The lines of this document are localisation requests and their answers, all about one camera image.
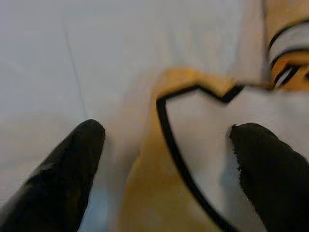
white surface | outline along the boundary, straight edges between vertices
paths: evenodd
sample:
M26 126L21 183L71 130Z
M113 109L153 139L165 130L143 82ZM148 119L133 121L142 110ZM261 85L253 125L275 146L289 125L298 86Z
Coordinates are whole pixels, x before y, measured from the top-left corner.
M308 47L309 45L309 25L301 24L290 28L282 33L274 42L270 51L269 59L273 61L277 56L286 50L300 47Z
M259 81L255 0L0 0L0 205L79 122L107 130L80 231L112 230L158 71Z
M194 180L210 203L240 231L266 231L239 186L239 172L227 132L255 122L309 158L308 94L266 93L246 88L224 105L201 92L169 100L176 143Z

white patch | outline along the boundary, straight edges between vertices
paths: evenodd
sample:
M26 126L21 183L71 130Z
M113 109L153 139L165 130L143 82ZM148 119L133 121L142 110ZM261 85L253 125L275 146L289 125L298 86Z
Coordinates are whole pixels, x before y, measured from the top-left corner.
M265 231L239 186L237 161L227 136L234 124L261 124L300 154L309 154L306 93L269 93L245 88L222 104L200 91L167 102L175 140L203 194L241 231Z

white sheet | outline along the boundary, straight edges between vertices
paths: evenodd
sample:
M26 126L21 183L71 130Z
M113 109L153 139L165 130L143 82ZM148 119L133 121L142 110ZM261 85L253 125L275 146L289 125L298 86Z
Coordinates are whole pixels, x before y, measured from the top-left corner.
M160 70L258 82L255 0L0 0L0 205L75 125L107 141L80 231L112 229Z

blurry object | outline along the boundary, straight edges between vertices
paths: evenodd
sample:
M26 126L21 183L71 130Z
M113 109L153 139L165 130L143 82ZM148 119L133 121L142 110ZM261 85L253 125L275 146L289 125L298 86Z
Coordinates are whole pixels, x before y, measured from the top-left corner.
M88 204L104 128L87 120L31 174L0 211L0 232L75 232Z
M240 185L269 232L308 230L309 164L258 124L233 126Z
M308 0L266 0L265 7L274 87L309 91Z

black trim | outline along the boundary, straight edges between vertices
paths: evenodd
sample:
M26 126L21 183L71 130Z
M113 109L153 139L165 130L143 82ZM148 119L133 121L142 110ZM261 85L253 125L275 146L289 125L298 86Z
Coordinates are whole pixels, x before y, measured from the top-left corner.
M309 54L309 47L296 47L296 48L292 48L292 49L288 49L288 50L283 51L282 53L280 53L278 56L276 56L271 61L271 68L273 68L275 66L276 62L278 61L278 59L280 59L284 55L290 54L290 53L296 53L296 52L304 52L304 53Z
M176 167L178 171L180 172L182 179L184 180L185 184L195 197L195 199L198 201L198 203L201 205L201 207L206 211L206 213L211 217L211 219L223 230L228 232L236 232L237 230L230 225L222 216L220 216L213 207L209 204L206 197L203 196L202 192L194 182L194 179L192 178L189 169L187 168L187 165L185 164L185 161L180 153L180 150L177 146L176 140L174 138L172 129L170 127L169 123L169 117L166 110L166 101L177 97L182 94L186 94L195 90L201 90L206 94L211 95L221 103L227 104L231 102L242 90L244 86L234 86L231 88L224 96L219 97L215 93L213 93L211 90L204 88L200 85L193 85L189 87L185 87L183 89L180 89L178 91L175 91L173 93L167 94L156 101L156 107L158 112L159 121L161 124L162 132L165 138L165 141L169 147L169 151L172 155L172 158L176 164Z
M286 83L289 82L289 80L292 79L292 77L298 72L298 70L302 67L302 66L308 66L307 64L291 64L291 63L287 63L287 65L284 67L284 69L276 76L275 78L275 85L277 84L277 82L280 80L280 78L289 70L291 70L289 72L289 74L286 76L286 78L284 79L284 81L282 81L282 83L280 84L280 86L285 85Z
M288 31L289 29L292 29L294 27L297 27L299 25L302 25L302 24L307 24L309 23L309 18L308 19L305 19L303 21L300 21L300 22L297 22L297 23L294 23L294 24L290 24L284 28L282 28L281 30L279 30L271 39L269 45L268 45L268 51L271 49L271 47L273 46L273 44L275 43L275 41L282 35L284 34L286 31Z

